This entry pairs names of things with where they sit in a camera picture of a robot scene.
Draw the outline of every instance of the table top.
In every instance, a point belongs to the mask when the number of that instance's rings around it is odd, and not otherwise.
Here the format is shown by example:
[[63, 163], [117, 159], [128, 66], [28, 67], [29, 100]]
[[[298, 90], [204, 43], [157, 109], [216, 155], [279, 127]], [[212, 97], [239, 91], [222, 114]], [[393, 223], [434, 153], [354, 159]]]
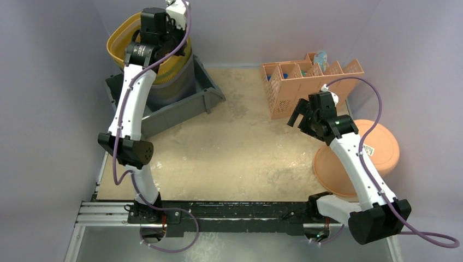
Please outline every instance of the table top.
[[[207, 69], [227, 101], [148, 139], [150, 166], [164, 200], [307, 201], [326, 191], [312, 167], [323, 144], [271, 120], [259, 69]], [[344, 106], [339, 114], [347, 114]], [[130, 179], [116, 186], [105, 163], [99, 200], [131, 200]], [[122, 175], [124, 168], [118, 166]]]

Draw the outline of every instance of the gray wall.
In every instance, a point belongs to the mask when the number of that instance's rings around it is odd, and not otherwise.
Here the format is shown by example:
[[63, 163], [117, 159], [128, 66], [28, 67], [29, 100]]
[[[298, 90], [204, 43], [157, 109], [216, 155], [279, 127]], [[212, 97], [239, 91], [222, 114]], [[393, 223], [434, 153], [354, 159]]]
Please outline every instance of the gray wall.
[[[110, 34], [163, 0], [93, 0]], [[379, 0], [191, 0], [194, 52], [207, 66], [303, 59], [325, 49], [344, 61]]]
[[62, 261], [103, 158], [108, 34], [91, 0], [0, 1], [1, 261]]
[[[412, 204], [416, 227], [463, 240], [463, 17], [460, 0], [381, 1], [350, 58], [379, 89], [381, 123], [399, 141], [397, 168], [385, 180]], [[373, 119], [377, 100], [366, 87], [349, 96], [355, 117]], [[462, 261], [445, 250], [402, 236], [408, 261]]]

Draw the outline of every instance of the label sticker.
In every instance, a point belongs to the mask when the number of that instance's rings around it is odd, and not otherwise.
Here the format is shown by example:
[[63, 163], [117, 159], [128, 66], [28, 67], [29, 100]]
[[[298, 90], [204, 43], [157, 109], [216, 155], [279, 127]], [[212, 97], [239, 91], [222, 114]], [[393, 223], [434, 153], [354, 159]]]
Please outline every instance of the label sticker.
[[370, 157], [372, 157], [375, 153], [375, 149], [369, 145], [363, 144], [363, 149]]

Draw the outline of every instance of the robotic arm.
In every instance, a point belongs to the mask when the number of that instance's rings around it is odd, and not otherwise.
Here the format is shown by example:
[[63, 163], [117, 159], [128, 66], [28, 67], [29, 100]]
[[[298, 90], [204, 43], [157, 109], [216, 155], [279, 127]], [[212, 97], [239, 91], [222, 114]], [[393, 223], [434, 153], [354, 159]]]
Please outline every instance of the robotic arm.
[[[337, 95], [328, 91], [325, 85], [321, 92], [310, 94], [308, 101], [299, 100], [288, 125], [294, 126], [298, 116], [303, 115], [298, 128], [303, 133], [325, 142], [333, 150], [354, 185], [359, 204], [349, 203], [325, 192], [309, 197], [310, 212], [315, 217], [331, 217], [349, 225], [352, 236], [360, 244], [398, 234], [403, 224], [391, 212], [363, 168], [357, 148], [360, 144], [358, 129], [350, 116], [337, 115], [337, 101]], [[399, 214], [407, 219], [411, 212], [408, 201], [397, 200], [395, 194], [381, 179], [370, 158], [365, 157], [364, 160], [375, 180], [381, 185], [382, 192]]]
[[[98, 143], [112, 156], [117, 155], [117, 161], [126, 170], [132, 171], [140, 193], [151, 204], [160, 203], [161, 196], [155, 187], [148, 166], [153, 155], [153, 144], [141, 139], [141, 120], [159, 66], [141, 75], [132, 87], [129, 84], [145, 68], [172, 52], [185, 36], [185, 5], [182, 1], [167, 1], [167, 3], [169, 6], [166, 9], [145, 8], [141, 13], [141, 29], [133, 34], [132, 42], [127, 46], [124, 57], [121, 100], [126, 98], [127, 102], [119, 102], [108, 132], [98, 135]], [[138, 35], [140, 35], [139, 42], [136, 41]], [[185, 43], [174, 55], [185, 55], [186, 46]], [[121, 112], [122, 123], [118, 120]], [[114, 152], [116, 133], [119, 129], [119, 146]], [[136, 196], [135, 200], [144, 204], [139, 196]]]

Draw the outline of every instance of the gray plastic tray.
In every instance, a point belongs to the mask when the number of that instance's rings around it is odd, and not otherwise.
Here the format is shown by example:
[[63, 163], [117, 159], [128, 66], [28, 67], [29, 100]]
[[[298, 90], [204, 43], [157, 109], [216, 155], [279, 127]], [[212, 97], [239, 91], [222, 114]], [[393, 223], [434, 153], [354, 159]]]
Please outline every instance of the gray plastic tray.
[[[201, 113], [210, 114], [213, 107], [221, 101], [225, 101], [222, 90], [210, 78], [197, 56], [193, 56], [193, 63], [196, 94], [154, 112], [146, 106], [141, 122], [141, 132], [146, 138], [159, 134]], [[121, 95], [122, 81], [122, 74], [106, 79], [106, 90], [114, 111], [116, 111]]]

